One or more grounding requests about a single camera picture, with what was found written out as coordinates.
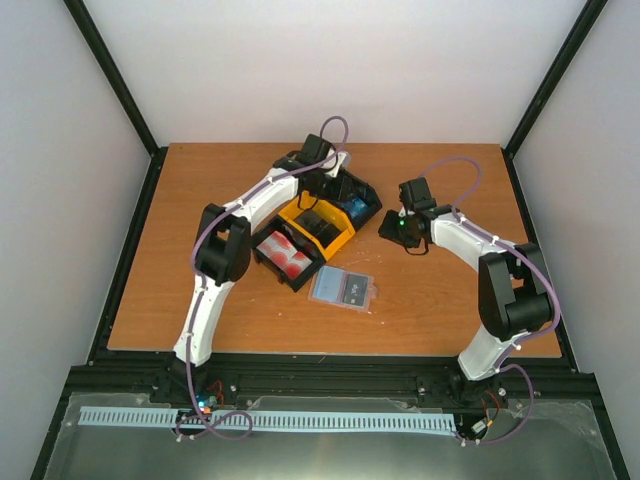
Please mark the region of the black vip credit card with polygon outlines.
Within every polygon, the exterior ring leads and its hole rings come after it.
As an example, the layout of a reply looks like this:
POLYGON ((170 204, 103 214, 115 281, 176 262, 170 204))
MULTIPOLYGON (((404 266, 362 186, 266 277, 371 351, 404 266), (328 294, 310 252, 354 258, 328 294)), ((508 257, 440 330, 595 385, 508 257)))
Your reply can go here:
POLYGON ((364 309, 369 302, 371 280, 369 276, 347 273, 341 302, 349 307, 364 309))

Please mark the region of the pink card holder wallet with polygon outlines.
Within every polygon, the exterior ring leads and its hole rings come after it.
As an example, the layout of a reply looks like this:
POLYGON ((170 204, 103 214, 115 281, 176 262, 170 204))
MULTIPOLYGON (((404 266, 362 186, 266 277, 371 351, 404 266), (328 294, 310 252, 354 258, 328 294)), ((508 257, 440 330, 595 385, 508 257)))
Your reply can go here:
POLYGON ((346 306, 341 302, 345 276, 347 273, 356 272, 328 265, 321 267, 313 278, 308 298, 312 301, 327 305, 368 312, 371 301, 378 296, 378 290, 374 283, 374 278, 370 275, 366 275, 369 276, 371 280, 369 302, 364 309, 358 309, 346 306))

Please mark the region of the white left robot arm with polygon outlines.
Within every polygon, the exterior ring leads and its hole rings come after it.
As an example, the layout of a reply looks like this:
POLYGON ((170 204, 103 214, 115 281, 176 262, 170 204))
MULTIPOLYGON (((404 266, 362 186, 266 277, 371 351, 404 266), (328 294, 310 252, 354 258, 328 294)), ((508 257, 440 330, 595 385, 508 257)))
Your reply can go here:
POLYGON ((324 187, 346 167, 351 154, 311 134, 294 156, 274 162, 247 192, 222 206, 207 206, 190 257, 194 273, 191 304, 173 352, 199 367, 212 354, 213 336, 227 297, 251 262, 257 226, 303 189, 324 187))

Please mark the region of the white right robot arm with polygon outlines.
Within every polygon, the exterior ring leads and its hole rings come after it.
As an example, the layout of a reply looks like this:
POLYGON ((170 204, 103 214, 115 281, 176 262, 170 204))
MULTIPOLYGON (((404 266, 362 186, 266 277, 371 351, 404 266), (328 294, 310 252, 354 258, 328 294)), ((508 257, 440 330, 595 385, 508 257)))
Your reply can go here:
POLYGON ((478 275, 481 321, 458 365, 469 381, 497 374, 502 363, 541 328, 554 328, 561 310, 547 278, 540 248, 515 244, 471 222, 452 205, 438 205, 425 178, 399 185, 399 211, 386 212, 379 236, 407 251, 419 246, 448 250, 478 275))

